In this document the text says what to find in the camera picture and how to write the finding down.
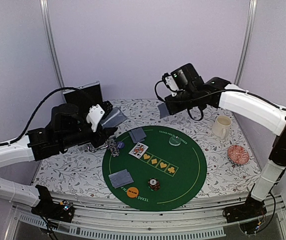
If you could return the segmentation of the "blue poker chip stack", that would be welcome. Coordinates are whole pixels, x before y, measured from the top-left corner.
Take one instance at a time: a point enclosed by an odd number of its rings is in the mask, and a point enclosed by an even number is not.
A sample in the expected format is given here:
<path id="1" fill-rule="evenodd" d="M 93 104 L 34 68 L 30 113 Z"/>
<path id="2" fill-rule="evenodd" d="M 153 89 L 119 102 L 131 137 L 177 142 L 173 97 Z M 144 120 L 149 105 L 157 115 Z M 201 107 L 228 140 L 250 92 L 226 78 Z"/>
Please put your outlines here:
<path id="1" fill-rule="evenodd" d="M 117 147 L 117 143 L 114 139 L 109 139 L 107 141 L 108 149 L 110 150 L 112 157 L 118 157 L 120 152 L 119 148 Z"/>

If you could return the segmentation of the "purple small blind button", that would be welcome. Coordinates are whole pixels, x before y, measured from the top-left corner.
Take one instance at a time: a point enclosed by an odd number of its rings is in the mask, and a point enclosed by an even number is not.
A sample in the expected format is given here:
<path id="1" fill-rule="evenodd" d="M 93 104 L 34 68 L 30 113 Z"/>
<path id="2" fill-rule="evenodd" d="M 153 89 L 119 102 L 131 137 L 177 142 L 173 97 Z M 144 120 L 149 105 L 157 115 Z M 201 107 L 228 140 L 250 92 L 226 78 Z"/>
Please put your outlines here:
<path id="1" fill-rule="evenodd" d="M 118 141 L 118 142 L 117 142 L 117 148 L 118 148 L 118 149 L 122 149 L 122 148 L 124 148 L 124 147 L 125 147 L 125 143 L 124 143 L 124 142 L 122 142 L 122 141 L 120 141 L 120 142 Z"/>

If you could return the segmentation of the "blue playing card deck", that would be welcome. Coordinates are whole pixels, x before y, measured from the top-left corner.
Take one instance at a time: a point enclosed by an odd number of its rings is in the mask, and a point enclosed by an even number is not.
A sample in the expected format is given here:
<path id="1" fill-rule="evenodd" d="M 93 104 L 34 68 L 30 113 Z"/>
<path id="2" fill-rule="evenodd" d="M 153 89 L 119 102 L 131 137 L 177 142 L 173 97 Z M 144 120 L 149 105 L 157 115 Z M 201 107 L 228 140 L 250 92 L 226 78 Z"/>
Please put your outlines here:
<path id="1" fill-rule="evenodd" d="M 100 121 L 103 128 L 113 128 L 119 126 L 127 120 L 127 116 L 122 112 L 119 107 L 114 107 L 109 115 Z"/>

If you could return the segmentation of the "three of diamonds card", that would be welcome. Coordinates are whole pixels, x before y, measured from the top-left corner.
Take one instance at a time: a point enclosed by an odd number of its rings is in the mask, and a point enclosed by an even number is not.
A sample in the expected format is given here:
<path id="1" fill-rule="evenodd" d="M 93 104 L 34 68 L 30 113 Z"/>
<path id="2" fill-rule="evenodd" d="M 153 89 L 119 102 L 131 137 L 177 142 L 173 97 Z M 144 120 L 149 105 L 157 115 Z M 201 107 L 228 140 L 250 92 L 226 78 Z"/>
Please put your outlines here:
<path id="1" fill-rule="evenodd" d="M 164 102 L 159 104 L 157 107 L 159 110 L 160 119 L 166 118 L 170 115 L 167 106 Z"/>

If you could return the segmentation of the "dealt card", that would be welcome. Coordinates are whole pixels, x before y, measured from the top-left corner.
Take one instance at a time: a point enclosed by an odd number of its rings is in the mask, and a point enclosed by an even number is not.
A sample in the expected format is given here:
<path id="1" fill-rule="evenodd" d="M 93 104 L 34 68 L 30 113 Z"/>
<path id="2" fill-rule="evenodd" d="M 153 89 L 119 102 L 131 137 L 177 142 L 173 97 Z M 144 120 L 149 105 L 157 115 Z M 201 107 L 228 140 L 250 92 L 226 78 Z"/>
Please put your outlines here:
<path id="1" fill-rule="evenodd" d="M 142 142 L 146 137 L 146 134 L 141 127 L 130 130 L 129 135 L 134 143 Z"/>
<path id="2" fill-rule="evenodd" d="M 130 172 L 127 169 L 112 173 L 108 177 L 115 189 L 134 182 Z"/>

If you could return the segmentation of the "queen of spades card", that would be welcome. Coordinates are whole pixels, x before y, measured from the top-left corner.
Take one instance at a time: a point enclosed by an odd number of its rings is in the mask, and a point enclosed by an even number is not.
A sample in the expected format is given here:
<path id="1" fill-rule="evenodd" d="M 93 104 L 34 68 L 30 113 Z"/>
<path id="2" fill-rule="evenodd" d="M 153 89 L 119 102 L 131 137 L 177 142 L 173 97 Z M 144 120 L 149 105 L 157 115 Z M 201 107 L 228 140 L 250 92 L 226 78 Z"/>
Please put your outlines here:
<path id="1" fill-rule="evenodd" d="M 148 149 L 148 146 L 143 143 L 137 143 L 129 152 L 129 154 L 137 159 L 140 159 Z"/>

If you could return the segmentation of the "aluminium poker chip case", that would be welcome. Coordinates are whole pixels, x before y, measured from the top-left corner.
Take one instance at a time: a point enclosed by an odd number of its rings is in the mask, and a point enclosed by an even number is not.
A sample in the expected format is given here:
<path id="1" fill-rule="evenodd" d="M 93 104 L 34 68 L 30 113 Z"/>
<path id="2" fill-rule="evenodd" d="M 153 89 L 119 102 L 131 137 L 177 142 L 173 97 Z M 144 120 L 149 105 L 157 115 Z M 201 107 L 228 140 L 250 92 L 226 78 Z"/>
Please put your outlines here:
<path id="1" fill-rule="evenodd" d="M 89 109 L 97 104 L 103 103 L 102 91 L 99 81 L 87 83 L 76 87 L 79 91 L 72 89 L 64 90 L 63 96 L 66 103 L 74 104 L 78 107 L 78 114 L 86 117 Z"/>

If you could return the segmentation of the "orange big blind button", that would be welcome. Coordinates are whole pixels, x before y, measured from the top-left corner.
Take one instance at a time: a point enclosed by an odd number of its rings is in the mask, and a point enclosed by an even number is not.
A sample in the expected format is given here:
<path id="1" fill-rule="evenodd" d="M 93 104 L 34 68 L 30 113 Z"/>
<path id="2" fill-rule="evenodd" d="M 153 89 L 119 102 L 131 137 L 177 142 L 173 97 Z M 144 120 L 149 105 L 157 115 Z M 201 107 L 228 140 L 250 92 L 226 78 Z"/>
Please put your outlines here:
<path id="1" fill-rule="evenodd" d="M 136 187 L 129 187 L 126 192 L 127 196 L 131 199 L 137 198 L 139 196 L 139 190 Z"/>

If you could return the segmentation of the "red black poker chip stack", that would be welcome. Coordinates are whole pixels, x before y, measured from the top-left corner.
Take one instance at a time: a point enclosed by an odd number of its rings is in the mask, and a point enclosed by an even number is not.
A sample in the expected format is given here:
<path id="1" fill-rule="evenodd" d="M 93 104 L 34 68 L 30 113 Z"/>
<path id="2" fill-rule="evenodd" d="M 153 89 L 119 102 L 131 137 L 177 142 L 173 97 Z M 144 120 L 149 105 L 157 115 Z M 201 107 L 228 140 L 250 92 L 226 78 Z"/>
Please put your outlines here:
<path id="1" fill-rule="evenodd" d="M 156 178 L 150 178 L 148 180 L 148 187 L 152 191 L 157 191 L 160 189 L 160 183 Z"/>

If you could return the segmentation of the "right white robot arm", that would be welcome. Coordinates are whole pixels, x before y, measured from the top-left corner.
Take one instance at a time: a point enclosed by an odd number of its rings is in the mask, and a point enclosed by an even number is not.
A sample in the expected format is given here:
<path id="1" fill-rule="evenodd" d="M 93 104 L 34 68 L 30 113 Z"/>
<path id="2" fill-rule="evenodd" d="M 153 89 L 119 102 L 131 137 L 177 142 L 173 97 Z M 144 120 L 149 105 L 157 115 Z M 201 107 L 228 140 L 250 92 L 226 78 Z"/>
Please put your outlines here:
<path id="1" fill-rule="evenodd" d="M 220 77 L 204 82 L 191 63 L 165 73 L 162 82 L 171 92 L 165 97 L 170 115 L 193 107 L 203 110 L 212 106 L 242 115 L 269 129 L 276 136 L 269 160 L 251 190 L 250 200 L 241 208 L 245 218 L 252 218 L 260 211 L 260 202 L 265 200 L 286 170 L 286 107 L 245 91 Z"/>

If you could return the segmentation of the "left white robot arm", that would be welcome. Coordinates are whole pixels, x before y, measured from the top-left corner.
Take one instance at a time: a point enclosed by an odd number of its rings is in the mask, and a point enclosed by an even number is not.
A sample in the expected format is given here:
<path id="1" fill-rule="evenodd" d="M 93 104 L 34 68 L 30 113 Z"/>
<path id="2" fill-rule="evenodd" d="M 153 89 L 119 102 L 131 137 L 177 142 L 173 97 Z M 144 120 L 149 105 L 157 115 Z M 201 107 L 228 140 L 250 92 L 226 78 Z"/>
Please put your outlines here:
<path id="1" fill-rule="evenodd" d="M 21 162 L 36 162 L 64 154 L 70 147 L 91 143 L 95 148 L 117 131 L 116 127 L 103 128 L 100 124 L 105 111 L 100 105 L 92 106 L 86 117 L 78 114 L 78 107 L 64 103 L 53 107 L 51 121 L 44 128 L 29 130 L 19 140 L 0 143 L 0 168 Z M 48 189 L 44 186 L 23 185 L 0 178 L 0 198 L 38 209 L 46 216 L 57 213 Z"/>

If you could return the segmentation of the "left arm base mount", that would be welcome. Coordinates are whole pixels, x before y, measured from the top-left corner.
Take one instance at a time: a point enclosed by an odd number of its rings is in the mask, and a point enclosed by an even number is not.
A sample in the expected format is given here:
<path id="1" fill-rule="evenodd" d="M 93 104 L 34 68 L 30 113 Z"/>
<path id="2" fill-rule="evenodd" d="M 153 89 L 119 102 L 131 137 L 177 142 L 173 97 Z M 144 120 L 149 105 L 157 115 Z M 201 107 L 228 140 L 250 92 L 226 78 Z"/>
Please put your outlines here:
<path id="1" fill-rule="evenodd" d="M 40 200 L 40 202 L 31 208 L 31 213 L 45 219 L 58 220 L 71 223 L 74 217 L 74 204 L 71 201 L 62 200 L 55 203 L 52 200 Z"/>

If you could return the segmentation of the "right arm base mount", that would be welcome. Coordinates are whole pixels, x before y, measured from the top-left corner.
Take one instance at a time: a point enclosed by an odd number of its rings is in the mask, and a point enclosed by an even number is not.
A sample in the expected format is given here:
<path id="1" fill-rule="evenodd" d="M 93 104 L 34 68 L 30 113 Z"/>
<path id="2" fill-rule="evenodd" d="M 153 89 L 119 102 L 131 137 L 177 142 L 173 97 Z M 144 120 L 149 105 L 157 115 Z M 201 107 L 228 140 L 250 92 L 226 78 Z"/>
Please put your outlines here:
<path id="1" fill-rule="evenodd" d="M 226 218 L 227 223 L 239 222 L 267 213 L 264 201 L 258 201 L 252 197 L 248 197 L 246 201 L 239 205 L 228 206 L 223 209 L 223 216 Z"/>

